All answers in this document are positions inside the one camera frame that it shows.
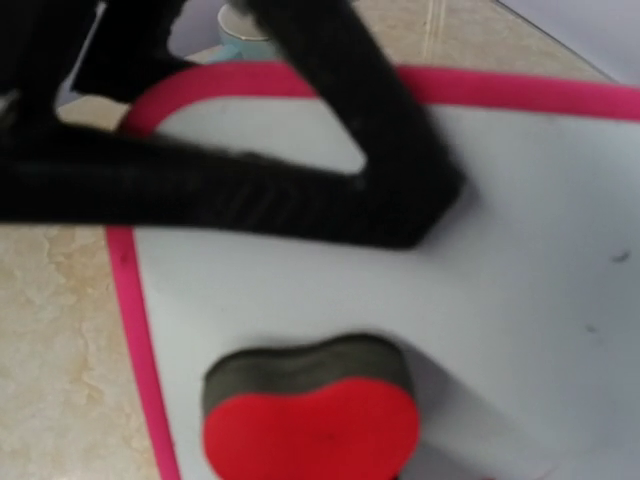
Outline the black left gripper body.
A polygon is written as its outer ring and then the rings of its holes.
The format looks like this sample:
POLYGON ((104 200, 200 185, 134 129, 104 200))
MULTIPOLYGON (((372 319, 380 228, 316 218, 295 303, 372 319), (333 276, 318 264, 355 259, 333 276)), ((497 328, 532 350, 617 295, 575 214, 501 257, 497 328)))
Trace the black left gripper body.
POLYGON ((170 52, 182 1, 4 1, 1 127, 46 122, 66 81, 130 102, 192 62, 170 52))

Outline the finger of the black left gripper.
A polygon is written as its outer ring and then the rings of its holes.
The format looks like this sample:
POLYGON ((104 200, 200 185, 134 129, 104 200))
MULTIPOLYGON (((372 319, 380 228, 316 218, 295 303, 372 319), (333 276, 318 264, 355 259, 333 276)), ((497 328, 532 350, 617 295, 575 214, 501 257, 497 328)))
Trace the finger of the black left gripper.
MULTIPOLYGON (((289 71, 337 115, 364 153, 360 172, 141 140, 64 123, 54 110, 46 122, 1 127, 2 221, 219 228, 393 249, 418 244, 458 200, 464 175, 351 4, 242 1, 239 9, 255 17, 282 48, 289 71)), ((153 86, 206 74, 221 84, 219 66, 192 64, 153 86)))

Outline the pink framed whiteboard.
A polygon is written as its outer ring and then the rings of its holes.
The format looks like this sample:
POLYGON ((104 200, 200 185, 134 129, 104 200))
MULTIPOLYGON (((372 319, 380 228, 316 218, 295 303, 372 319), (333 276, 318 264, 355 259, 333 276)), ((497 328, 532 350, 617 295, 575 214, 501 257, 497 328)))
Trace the pink framed whiteboard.
POLYGON ((420 411, 395 479, 639 475, 639 92, 403 67, 469 186, 406 251, 110 226, 135 380, 164 479, 221 479, 202 385, 251 348, 371 334, 420 411))

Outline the red black whiteboard eraser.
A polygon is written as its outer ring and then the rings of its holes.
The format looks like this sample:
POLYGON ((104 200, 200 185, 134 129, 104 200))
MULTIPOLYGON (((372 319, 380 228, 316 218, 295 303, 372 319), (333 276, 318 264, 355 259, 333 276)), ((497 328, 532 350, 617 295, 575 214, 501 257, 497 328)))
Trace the red black whiteboard eraser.
POLYGON ((408 363, 379 336, 239 350, 203 379, 203 450, 221 479, 395 479, 419 434, 408 363))

